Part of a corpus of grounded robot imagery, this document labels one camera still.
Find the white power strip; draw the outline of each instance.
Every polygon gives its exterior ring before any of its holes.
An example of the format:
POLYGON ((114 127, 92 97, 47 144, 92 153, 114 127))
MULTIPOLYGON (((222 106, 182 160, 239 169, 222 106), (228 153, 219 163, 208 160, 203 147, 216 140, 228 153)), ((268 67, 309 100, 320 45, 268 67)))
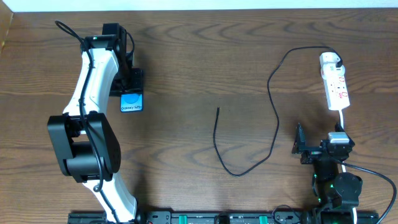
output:
POLYGON ((345 67, 336 67, 341 59, 333 52, 321 54, 321 75, 325 85, 329 110, 338 111, 349 106, 348 90, 344 77, 345 67))

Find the wooden table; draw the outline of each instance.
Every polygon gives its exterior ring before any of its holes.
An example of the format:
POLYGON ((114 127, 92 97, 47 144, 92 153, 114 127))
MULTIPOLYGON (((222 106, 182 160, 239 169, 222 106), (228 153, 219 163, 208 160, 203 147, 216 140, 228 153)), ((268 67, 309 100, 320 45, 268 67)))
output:
MULTIPOLYGON (((17 13, 0 56, 0 222, 65 223, 75 210, 102 210, 94 195, 61 174, 47 133, 61 114, 81 68, 76 39, 119 22, 136 41, 137 65, 146 70, 145 110, 121 114, 111 98, 108 120, 122 149, 121 173, 146 207, 174 210, 272 210, 280 204, 309 208, 312 166, 291 155, 300 122, 316 145, 333 131, 319 55, 291 53, 271 82, 280 129, 265 157, 276 120, 266 81, 291 48, 329 45, 344 59, 351 106, 345 126, 356 143, 349 162, 398 183, 398 9, 17 13)), ((386 209, 391 186, 363 178, 360 210, 386 209)), ((385 223, 395 223, 395 206, 385 223)))

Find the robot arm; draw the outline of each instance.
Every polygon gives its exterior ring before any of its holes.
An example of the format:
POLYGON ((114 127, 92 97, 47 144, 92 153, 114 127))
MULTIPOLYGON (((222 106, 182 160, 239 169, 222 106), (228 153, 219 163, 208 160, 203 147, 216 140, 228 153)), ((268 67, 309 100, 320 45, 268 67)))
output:
POLYGON ((131 68, 132 54, 126 53, 126 34, 119 24, 104 24, 103 35, 85 38, 93 58, 93 69, 84 97, 85 120, 81 120, 79 99, 90 60, 87 52, 82 51, 81 73, 72 99, 63 114, 51 116, 47 125, 62 173, 89 188, 105 209, 107 220, 116 223, 134 220, 137 210, 136 199, 118 173, 121 150, 106 119, 110 95, 121 98, 140 95, 142 100, 142 71, 131 68), (100 170, 90 142, 73 140, 86 134, 82 122, 87 123, 101 159, 104 183, 100 192, 93 190, 99 182, 100 170))
MULTIPOLYGON (((105 48, 89 49, 89 51, 93 57, 94 65, 85 93, 83 111, 85 114, 95 111, 106 115, 111 84, 119 70, 118 58, 113 50, 106 50, 105 48)), ((83 64, 81 66, 80 77, 72 99, 63 111, 63 113, 68 113, 69 116, 80 115, 79 99, 90 63, 86 52, 83 52, 81 57, 83 64)))

